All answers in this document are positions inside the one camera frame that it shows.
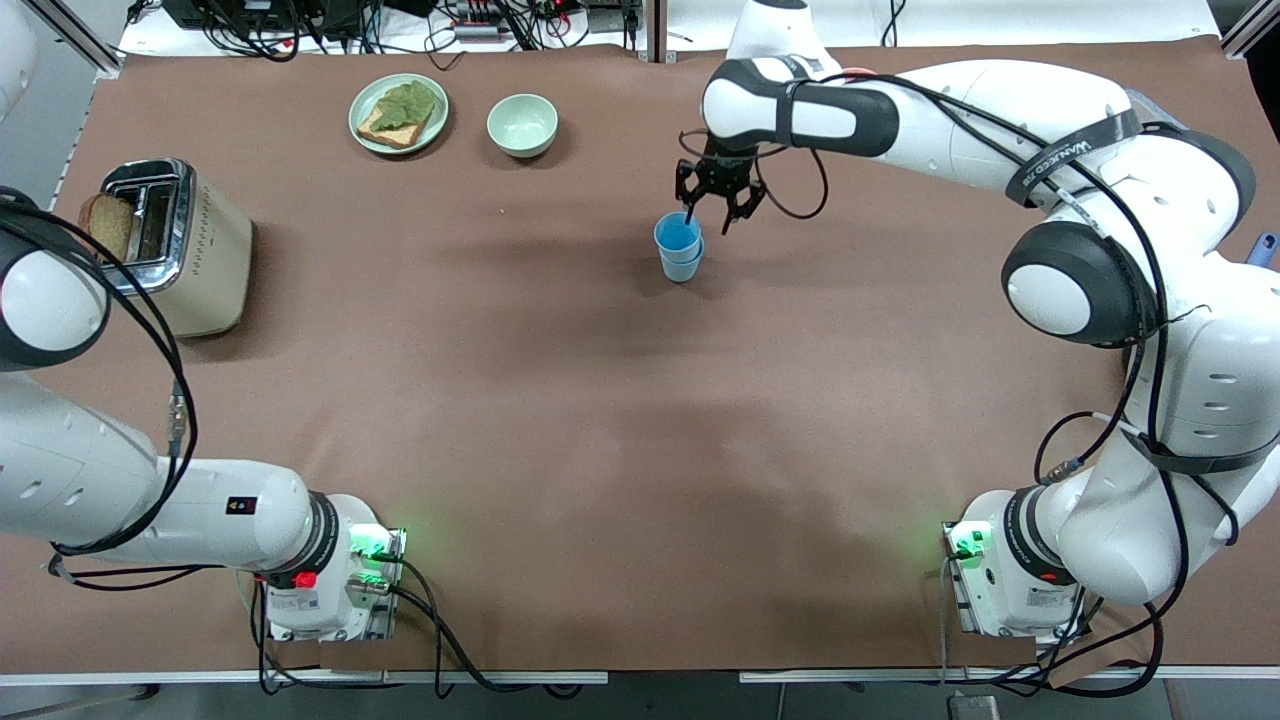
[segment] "blue handle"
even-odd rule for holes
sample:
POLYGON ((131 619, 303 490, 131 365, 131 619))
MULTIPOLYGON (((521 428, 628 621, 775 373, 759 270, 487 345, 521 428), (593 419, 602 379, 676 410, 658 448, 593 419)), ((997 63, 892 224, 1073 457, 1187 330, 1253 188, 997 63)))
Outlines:
POLYGON ((1249 251, 1249 258, 1244 263, 1247 265, 1266 268, 1271 264, 1271 256, 1276 254, 1277 242, 1280 242, 1280 238, 1274 232, 1260 234, 1258 241, 1253 243, 1253 250, 1249 251))

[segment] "black label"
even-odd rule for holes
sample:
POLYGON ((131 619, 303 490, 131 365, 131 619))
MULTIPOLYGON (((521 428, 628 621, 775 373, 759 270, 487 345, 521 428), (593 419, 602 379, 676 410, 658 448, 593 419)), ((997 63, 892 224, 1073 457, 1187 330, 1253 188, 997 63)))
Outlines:
POLYGON ((228 497, 227 498, 227 514, 228 515, 252 515, 257 511, 257 498, 256 497, 228 497))

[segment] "lettuce leaf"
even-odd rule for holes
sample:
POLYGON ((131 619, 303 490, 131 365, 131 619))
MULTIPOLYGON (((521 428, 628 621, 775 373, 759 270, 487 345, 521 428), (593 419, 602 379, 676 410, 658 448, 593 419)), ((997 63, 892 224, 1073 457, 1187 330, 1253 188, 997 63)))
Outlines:
POLYGON ((383 115, 371 126, 375 132, 426 122, 435 109, 435 95, 419 81, 406 82, 383 95, 376 108, 383 115))

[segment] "plate with bread and lettuce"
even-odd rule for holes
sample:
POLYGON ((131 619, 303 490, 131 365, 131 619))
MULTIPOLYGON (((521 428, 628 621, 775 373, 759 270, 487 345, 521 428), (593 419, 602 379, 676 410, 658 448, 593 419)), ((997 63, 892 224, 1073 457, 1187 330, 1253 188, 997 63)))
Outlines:
POLYGON ((421 150, 444 129, 449 96, 434 79, 398 73, 369 83, 351 102, 347 122, 357 142, 383 155, 421 150))

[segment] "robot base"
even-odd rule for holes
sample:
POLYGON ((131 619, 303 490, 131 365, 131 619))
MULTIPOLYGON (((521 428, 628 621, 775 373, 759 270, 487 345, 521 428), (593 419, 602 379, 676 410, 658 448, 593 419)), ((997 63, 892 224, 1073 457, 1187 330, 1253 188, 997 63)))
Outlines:
POLYGON ((959 523, 943 524, 948 552, 975 553, 952 564, 960 626, 966 633, 1036 638, 1052 644, 1066 632, 1078 584, 1055 585, 1021 569, 1005 539, 1004 515, 1014 493, 978 496, 959 523))
POLYGON ((349 495, 330 495, 338 511, 338 534, 333 557, 316 573, 311 588, 268 588, 266 619, 276 641, 370 641, 392 637, 396 600, 388 588, 399 582, 401 565, 371 560, 362 552, 366 533, 374 553, 401 559, 406 533, 378 524, 374 511, 349 495))

